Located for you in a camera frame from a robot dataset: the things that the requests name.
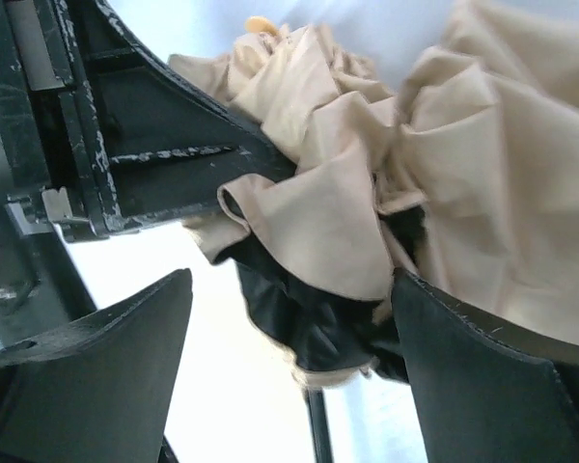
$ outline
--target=beige cloth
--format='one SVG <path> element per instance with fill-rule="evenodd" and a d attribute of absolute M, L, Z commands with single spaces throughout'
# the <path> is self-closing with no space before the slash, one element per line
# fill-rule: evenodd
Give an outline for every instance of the beige cloth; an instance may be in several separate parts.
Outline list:
<path fill-rule="evenodd" d="M 424 276 L 579 344 L 579 25 L 457 2 L 398 107 L 391 168 L 429 199 Z"/>
<path fill-rule="evenodd" d="M 423 276 L 579 344 L 578 25 L 458 1 L 397 97 L 326 26 L 246 34 L 215 60 L 170 66 L 298 166 L 278 184 L 247 175 L 221 188 L 246 220 L 220 192 L 223 214 L 189 222 L 209 259 L 252 232 L 308 285 L 379 301 L 394 265 L 415 269 L 376 212 L 427 197 Z"/>

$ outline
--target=yellow object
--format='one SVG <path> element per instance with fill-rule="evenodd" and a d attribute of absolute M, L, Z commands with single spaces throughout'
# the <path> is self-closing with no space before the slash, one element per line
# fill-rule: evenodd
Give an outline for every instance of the yellow object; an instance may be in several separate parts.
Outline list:
<path fill-rule="evenodd" d="M 247 32 L 252 34 L 259 34 L 265 32 L 272 36 L 279 35 L 279 29 L 275 26 L 270 19 L 264 16 L 251 16 L 245 23 L 244 28 Z"/>

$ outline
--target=crumpled fabric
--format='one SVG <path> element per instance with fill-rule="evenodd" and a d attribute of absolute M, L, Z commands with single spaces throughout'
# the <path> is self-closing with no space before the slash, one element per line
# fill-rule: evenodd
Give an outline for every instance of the crumpled fabric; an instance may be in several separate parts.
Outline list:
<path fill-rule="evenodd" d="M 459 1 L 397 106 L 392 161 L 428 197 L 423 277 L 579 344 L 579 25 Z"/>
<path fill-rule="evenodd" d="M 391 319 L 394 266 L 579 344 L 578 25 L 457 1 L 398 95 L 325 25 L 250 33 L 216 59 L 169 64 L 296 164 L 283 182 L 223 185 L 223 213 L 185 225 L 211 262 L 241 262 L 249 315 L 289 348 L 305 383 L 335 384 L 395 354 L 394 323 L 389 345 L 373 349 Z M 385 225 L 416 210 L 424 239 L 421 227 L 403 240 Z M 259 279 L 247 287 L 249 272 Z M 266 324 L 254 308 L 265 300 L 300 315 Z M 309 329 L 271 328 L 284 323 Z M 363 347 L 348 362 L 350 339 Z M 383 370 L 402 379 L 394 363 Z"/>

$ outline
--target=garment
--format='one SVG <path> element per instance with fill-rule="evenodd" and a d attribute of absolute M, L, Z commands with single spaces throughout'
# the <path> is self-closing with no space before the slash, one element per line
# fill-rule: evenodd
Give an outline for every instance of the garment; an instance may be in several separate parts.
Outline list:
<path fill-rule="evenodd" d="M 237 178 L 223 213 L 185 226 L 240 263 L 249 315 L 305 382 L 373 359 L 404 377 L 396 266 L 579 343 L 579 27 L 460 0 L 398 95 L 325 25 L 266 27 L 169 64 L 258 122 L 295 176 Z"/>

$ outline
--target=white surface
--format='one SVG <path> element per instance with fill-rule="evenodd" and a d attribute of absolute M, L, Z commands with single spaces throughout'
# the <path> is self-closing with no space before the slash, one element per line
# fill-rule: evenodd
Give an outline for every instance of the white surface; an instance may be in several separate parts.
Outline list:
<path fill-rule="evenodd" d="M 382 80 L 395 88 L 421 50 L 437 40 L 451 3 L 112 1 L 162 60 L 174 52 L 213 56 L 226 51 L 252 14 L 293 27 L 325 21 L 346 48 L 375 58 Z M 579 0 L 506 3 L 579 20 Z M 231 265 L 207 265 L 178 226 L 76 245 L 71 252 L 103 307 L 175 268 L 193 270 L 193 314 L 166 430 L 181 462 L 313 461 L 300 394 L 248 326 Z M 407 387 L 358 379 L 326 397 L 337 463 L 426 461 Z"/>

